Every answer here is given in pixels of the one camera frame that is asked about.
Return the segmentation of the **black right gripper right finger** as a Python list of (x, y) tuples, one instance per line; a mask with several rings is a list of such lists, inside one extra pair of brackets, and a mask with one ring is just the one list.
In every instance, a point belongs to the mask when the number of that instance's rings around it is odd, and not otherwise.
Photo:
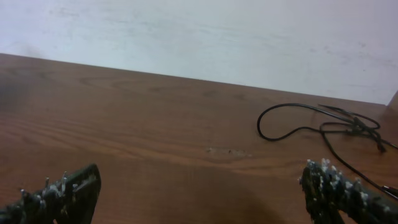
[(343, 223), (341, 212), (356, 223), (397, 224), (397, 204), (343, 176), (328, 159), (308, 160), (299, 178), (305, 206), (315, 224)]

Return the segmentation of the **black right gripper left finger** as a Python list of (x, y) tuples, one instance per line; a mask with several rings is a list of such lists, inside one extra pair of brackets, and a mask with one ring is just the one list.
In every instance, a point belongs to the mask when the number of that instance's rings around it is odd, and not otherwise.
[(2, 224), (90, 224), (101, 190), (96, 164), (90, 164), (36, 192), (21, 190), (21, 199), (1, 209)]

